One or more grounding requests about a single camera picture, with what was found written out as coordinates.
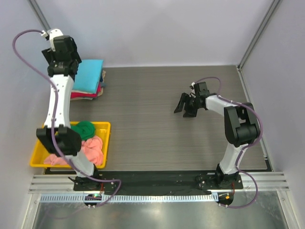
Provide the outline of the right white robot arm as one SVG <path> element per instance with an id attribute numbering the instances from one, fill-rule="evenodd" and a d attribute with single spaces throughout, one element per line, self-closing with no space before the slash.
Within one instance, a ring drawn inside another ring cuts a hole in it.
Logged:
<path id="1" fill-rule="evenodd" d="M 197 116 L 199 109 L 213 111 L 224 118 L 224 133 L 228 145 L 217 165 L 213 185 L 227 188 L 237 180 L 240 160 L 246 150 L 261 136 L 257 113 L 251 103 L 238 103 L 211 93 L 206 82 L 192 83 L 190 93 L 182 93 L 175 113 L 184 112 L 184 118 Z"/>

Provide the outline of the aluminium rail frame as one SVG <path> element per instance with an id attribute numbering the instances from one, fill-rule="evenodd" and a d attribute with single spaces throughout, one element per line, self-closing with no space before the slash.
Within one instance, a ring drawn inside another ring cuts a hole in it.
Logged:
<path id="1" fill-rule="evenodd" d="M 289 186 L 282 172 L 251 172 L 260 191 L 288 191 Z M 68 177 L 75 175 L 34 175 L 28 192 L 33 193 L 69 193 L 74 184 Z"/>

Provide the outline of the corner aluminium post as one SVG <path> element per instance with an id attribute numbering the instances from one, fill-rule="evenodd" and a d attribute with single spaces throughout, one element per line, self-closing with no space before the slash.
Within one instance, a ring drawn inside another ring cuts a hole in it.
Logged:
<path id="1" fill-rule="evenodd" d="M 275 14 L 277 8 L 282 3 L 282 0 L 273 0 L 271 1 L 270 6 L 267 9 L 267 12 L 264 14 L 263 19 L 261 23 L 259 24 L 258 29 L 256 30 L 253 38 L 250 41 L 250 44 L 248 45 L 240 63 L 236 66 L 237 70 L 240 72 L 244 65 L 246 64 L 248 58 L 250 57 L 251 53 L 253 52 L 255 46 L 259 42 L 260 38 L 262 37 L 265 29 L 267 28 L 269 22 L 272 19 L 272 16 Z"/>
<path id="2" fill-rule="evenodd" d="M 44 16 L 40 6 L 38 5 L 36 0 L 27 0 L 29 3 L 32 11 L 34 12 L 36 18 L 38 19 L 40 25 L 45 31 L 48 31 L 51 29 L 46 17 Z"/>

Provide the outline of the yellow plastic tray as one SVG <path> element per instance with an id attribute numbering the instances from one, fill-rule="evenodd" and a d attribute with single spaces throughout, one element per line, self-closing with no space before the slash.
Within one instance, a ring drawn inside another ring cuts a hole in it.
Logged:
<path id="1" fill-rule="evenodd" d="M 98 136 L 99 138 L 102 139 L 103 141 L 103 147 L 102 147 L 102 152 L 104 155 L 103 158 L 103 164 L 100 166 L 96 166 L 98 169 L 102 169 L 106 165 L 106 160 L 107 160 L 107 150 L 108 150 L 108 145 L 109 145 L 109 138 L 110 138 L 110 130 L 111 130 L 111 124 L 109 122 L 93 122 L 95 126 L 95 135 Z M 43 144 L 37 140 L 31 159 L 30 159 L 30 166 L 31 167 L 41 167 L 41 168 L 71 168 L 68 164 L 65 166 L 61 165 L 46 165 L 44 164 L 44 160 L 46 157 L 48 157 L 50 154 L 46 150 L 46 148 L 43 146 Z"/>

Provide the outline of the left corner aluminium post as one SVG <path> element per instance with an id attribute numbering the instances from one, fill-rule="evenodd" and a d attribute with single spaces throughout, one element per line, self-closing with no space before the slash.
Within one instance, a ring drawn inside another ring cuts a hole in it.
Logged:
<path id="1" fill-rule="evenodd" d="M 48 31 L 51 29 L 46 17 L 44 16 L 40 6 L 38 5 L 36 0 L 27 0 L 29 3 L 32 11 L 34 12 L 36 18 L 38 19 L 40 25 L 45 31 Z"/>

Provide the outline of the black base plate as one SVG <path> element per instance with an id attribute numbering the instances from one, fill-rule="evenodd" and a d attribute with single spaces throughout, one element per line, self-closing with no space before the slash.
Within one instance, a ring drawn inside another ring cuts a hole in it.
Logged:
<path id="1" fill-rule="evenodd" d="M 212 190 L 241 190 L 241 176 L 236 180 L 218 185 L 213 170 L 178 171 L 104 171 L 100 173 L 104 182 L 68 177 L 74 183 L 74 191 L 104 191 L 106 195 L 115 192 L 126 196 L 193 196 L 207 195 Z"/>

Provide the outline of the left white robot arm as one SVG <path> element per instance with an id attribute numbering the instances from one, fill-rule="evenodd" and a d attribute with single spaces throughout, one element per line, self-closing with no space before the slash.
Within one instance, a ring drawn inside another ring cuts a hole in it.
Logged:
<path id="1" fill-rule="evenodd" d="M 81 63 L 77 45 L 69 35 L 58 31 L 49 34 L 51 47 L 43 50 L 48 66 L 46 79 L 51 85 L 48 115 L 36 136 L 46 150 L 63 159 L 76 172 L 71 179 L 75 190 L 94 190 L 100 186 L 101 177 L 96 166 L 81 149 L 80 135 L 71 129 L 70 97 Z"/>

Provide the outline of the folded blue t shirt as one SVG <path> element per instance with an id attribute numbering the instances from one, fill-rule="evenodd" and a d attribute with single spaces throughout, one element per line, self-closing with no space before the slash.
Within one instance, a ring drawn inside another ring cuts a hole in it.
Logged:
<path id="1" fill-rule="evenodd" d="M 101 78 L 100 78 L 100 86 L 101 87 L 105 87 L 105 83 L 104 83 L 105 76 L 106 76 L 106 71 L 103 70 L 102 73 L 101 73 Z"/>

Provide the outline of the folded red t shirt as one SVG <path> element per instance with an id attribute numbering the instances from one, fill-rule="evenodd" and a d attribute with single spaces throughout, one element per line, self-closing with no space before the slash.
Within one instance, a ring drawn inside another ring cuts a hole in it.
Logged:
<path id="1" fill-rule="evenodd" d="M 72 91 L 71 93 L 71 100 L 80 100 L 80 99 L 87 99 L 87 100 L 93 100 L 103 94 L 103 88 L 98 85 L 97 91 L 93 94 L 91 93 L 85 93 L 81 91 Z"/>

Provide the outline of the pink t shirt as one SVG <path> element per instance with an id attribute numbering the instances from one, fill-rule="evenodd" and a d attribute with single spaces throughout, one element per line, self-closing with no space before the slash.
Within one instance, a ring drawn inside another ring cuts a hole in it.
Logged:
<path id="1" fill-rule="evenodd" d="M 88 160 L 94 163 L 96 166 L 100 166 L 103 164 L 103 141 L 98 136 L 94 136 L 87 140 L 83 140 L 81 143 L 81 149 L 88 158 Z M 61 165 L 65 166 L 67 163 L 61 157 L 56 156 L 55 154 L 50 154 L 43 162 L 46 165 Z"/>

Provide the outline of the right corner aluminium post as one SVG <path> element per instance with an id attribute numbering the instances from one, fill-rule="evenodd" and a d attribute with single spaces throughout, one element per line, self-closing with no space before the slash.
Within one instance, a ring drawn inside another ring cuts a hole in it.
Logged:
<path id="1" fill-rule="evenodd" d="M 237 70 L 240 72 L 244 65 L 246 64 L 248 58 L 250 57 L 251 53 L 253 52 L 255 46 L 259 42 L 260 38 L 262 37 L 265 29 L 267 28 L 269 22 L 272 19 L 272 16 L 275 14 L 277 8 L 282 3 L 282 0 L 273 0 L 271 1 L 270 6 L 267 9 L 267 12 L 264 14 L 263 19 L 261 23 L 259 24 L 258 29 L 256 30 L 253 38 L 250 41 L 250 44 L 248 45 L 240 63 L 236 66 Z"/>

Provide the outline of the cyan t shirt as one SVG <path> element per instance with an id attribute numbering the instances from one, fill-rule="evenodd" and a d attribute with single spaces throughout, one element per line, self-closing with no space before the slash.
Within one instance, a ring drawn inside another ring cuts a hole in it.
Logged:
<path id="1" fill-rule="evenodd" d="M 75 76 L 73 92 L 94 94 L 97 92 L 102 77 L 103 60 L 86 59 L 82 60 Z"/>

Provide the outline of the green t shirt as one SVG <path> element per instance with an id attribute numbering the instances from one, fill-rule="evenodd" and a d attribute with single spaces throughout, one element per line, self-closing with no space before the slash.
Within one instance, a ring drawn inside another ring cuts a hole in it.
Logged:
<path id="1" fill-rule="evenodd" d="M 81 121 L 75 125 L 71 125 L 71 129 L 78 133 L 82 141 L 86 141 L 95 136 L 95 126 L 89 121 Z"/>

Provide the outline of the folded tan t shirt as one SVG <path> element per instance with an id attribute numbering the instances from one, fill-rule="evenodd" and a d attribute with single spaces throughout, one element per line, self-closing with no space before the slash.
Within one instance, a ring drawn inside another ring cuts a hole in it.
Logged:
<path id="1" fill-rule="evenodd" d="M 106 71 L 102 70 L 99 82 L 91 81 L 83 86 L 77 86 L 72 90 L 71 100 L 93 100 L 98 98 L 103 94 L 103 89 L 105 87 L 104 78 L 106 76 Z"/>

